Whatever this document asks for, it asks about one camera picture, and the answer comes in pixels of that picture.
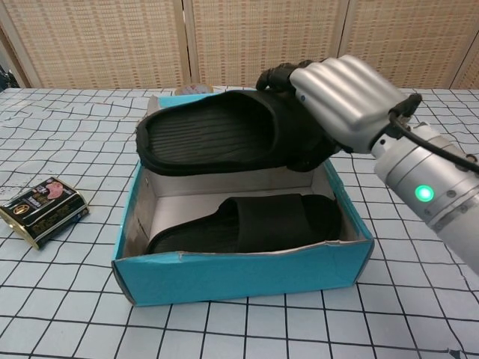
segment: black tin can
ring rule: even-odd
[[[0,206],[0,216],[35,249],[87,214],[83,196],[54,177]]]

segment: wicker partition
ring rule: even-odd
[[[194,80],[254,85],[281,62],[338,54],[347,1],[183,0]]]
[[[479,32],[454,79],[452,88],[479,89]]]
[[[398,87],[449,88],[478,26],[478,0],[350,0],[340,54]]]
[[[181,0],[0,0],[37,88],[158,88],[189,81]]]

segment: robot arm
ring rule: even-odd
[[[365,62],[345,55],[283,64],[259,90],[290,89],[339,147],[372,153],[376,175],[479,274],[479,167],[426,123],[407,120],[421,97],[407,98]]]

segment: grid tile surface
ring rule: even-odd
[[[479,155],[479,91],[403,91],[424,95],[414,120]],[[479,277],[377,179],[371,156],[332,158],[377,238],[355,286],[132,307],[110,259],[152,94],[172,90],[0,93],[0,201],[58,176],[91,206],[42,251],[0,222],[0,358],[479,356]]]

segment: green led light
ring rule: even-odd
[[[434,198],[434,190],[428,185],[419,185],[415,194],[421,202],[430,202]]]

